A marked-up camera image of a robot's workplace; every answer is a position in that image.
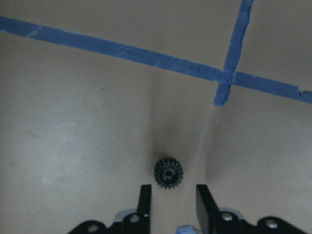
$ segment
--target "gear hub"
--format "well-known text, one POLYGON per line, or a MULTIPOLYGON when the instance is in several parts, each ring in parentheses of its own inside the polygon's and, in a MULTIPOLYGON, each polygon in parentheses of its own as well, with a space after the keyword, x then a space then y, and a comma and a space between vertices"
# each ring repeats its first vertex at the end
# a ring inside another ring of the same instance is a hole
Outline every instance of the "gear hub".
POLYGON ((162 188, 171 189, 178 186, 183 179, 183 170, 178 160, 166 157, 156 163, 154 176, 162 188))

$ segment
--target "small pinion gear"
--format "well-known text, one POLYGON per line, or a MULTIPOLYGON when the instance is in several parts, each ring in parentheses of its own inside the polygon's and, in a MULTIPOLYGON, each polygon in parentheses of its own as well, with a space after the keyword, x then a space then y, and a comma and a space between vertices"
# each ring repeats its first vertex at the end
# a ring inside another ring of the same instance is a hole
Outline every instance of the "small pinion gear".
POLYGON ((178 160, 166 157, 156 163, 154 176, 162 188, 171 189, 178 186, 183 179, 183 170, 178 160))

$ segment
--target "beige surface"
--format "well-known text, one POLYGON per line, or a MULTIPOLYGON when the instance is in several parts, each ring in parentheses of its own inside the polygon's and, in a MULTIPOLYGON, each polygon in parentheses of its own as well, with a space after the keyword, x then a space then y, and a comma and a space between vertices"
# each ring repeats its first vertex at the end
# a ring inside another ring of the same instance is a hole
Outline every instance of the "beige surface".
MULTIPOLYGON (((222 67, 239 6, 67 2, 2 1, 0 14, 222 67)), ((275 71, 291 74, 293 66, 269 67, 265 56, 258 66, 247 63, 264 33, 257 21, 269 22, 263 4, 256 2, 239 71, 281 80, 275 71)), ((281 6, 294 14, 304 8, 281 6)), ((276 41, 283 38, 276 33, 276 41)), ((198 227, 196 183, 252 223, 277 215, 312 232, 311 104, 233 87, 227 105, 216 108, 213 82, 4 33, 0 41, 1 233, 64 234, 87 219, 109 226, 137 205, 145 183, 153 185, 153 234, 198 227), (162 154, 185 170, 176 190, 155 185, 162 154)), ((279 49, 275 60, 290 64, 279 49)), ((308 80, 306 67, 285 81, 308 80)))

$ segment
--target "gear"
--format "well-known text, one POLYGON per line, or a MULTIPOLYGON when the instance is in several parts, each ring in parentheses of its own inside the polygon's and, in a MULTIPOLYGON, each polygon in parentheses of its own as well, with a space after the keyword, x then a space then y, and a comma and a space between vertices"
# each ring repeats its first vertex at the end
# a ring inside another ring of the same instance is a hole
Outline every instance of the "gear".
POLYGON ((183 170, 178 160, 166 157, 156 163, 154 176, 162 188, 171 189, 178 186, 183 179, 183 170))

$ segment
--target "black gear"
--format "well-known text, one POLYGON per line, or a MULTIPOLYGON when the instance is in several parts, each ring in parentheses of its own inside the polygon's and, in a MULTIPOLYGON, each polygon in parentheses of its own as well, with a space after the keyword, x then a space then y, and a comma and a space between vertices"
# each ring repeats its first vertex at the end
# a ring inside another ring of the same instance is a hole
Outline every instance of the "black gear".
POLYGON ((183 179, 183 170, 178 160, 166 157, 156 163, 154 176, 161 187, 171 189, 178 186, 183 179))

